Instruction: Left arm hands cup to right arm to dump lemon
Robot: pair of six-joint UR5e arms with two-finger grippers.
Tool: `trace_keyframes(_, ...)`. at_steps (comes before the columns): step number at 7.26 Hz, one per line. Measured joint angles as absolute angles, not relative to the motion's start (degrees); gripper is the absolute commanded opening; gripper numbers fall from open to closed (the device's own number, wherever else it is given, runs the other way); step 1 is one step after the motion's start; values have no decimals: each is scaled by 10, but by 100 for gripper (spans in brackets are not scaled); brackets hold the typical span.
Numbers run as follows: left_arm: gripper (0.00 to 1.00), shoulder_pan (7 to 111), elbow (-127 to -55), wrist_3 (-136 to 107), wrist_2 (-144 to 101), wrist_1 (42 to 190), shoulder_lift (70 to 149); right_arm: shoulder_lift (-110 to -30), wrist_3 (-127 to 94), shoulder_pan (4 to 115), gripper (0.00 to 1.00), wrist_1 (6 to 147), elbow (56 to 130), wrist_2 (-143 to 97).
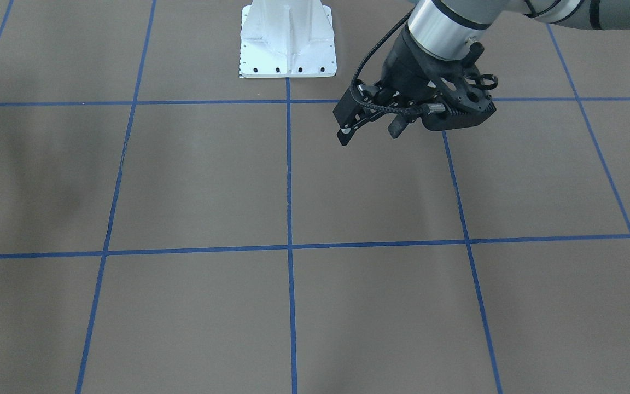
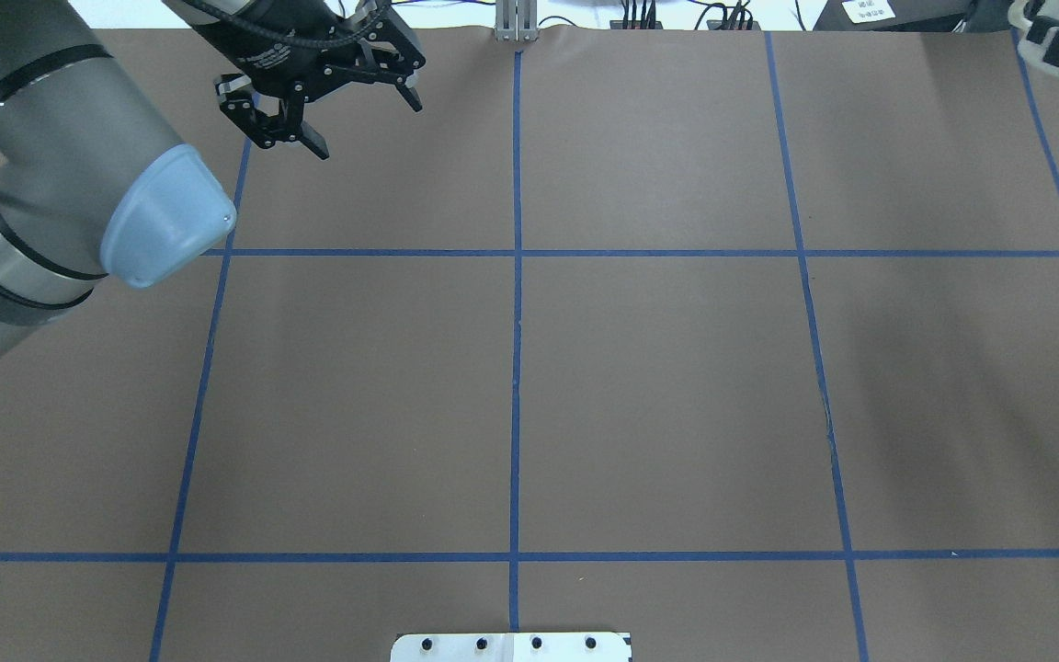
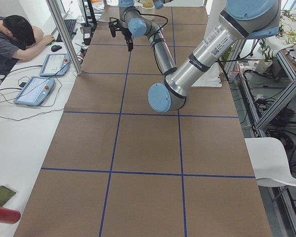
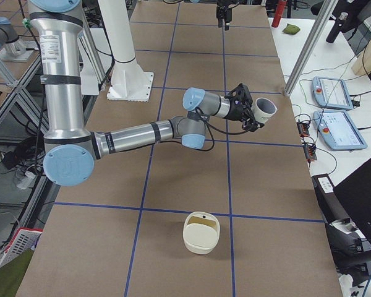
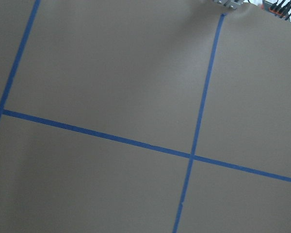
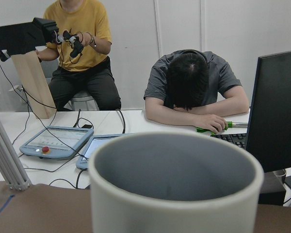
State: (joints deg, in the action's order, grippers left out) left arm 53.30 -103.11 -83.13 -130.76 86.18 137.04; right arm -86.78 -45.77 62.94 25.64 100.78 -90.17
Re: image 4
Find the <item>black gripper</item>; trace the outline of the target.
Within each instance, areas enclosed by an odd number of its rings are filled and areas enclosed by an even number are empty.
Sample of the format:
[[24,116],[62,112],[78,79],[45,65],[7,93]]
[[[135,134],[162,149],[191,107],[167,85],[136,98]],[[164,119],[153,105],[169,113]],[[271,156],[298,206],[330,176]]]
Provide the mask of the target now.
[[223,27],[223,19],[225,22],[224,29],[229,30],[230,19],[232,17],[232,9],[230,5],[232,1],[217,0],[216,1],[216,18],[218,19],[218,27]]
[[244,131],[256,131],[265,126],[263,123],[257,122],[254,119],[252,107],[249,104],[235,105],[230,102],[227,119],[231,121],[241,121]]

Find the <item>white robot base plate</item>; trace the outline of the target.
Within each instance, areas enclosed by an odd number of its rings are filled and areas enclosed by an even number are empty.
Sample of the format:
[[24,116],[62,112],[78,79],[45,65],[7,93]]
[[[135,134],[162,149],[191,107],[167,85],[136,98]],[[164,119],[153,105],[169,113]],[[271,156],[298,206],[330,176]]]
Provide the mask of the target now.
[[146,102],[150,98],[153,79],[153,72],[113,72],[107,99]]

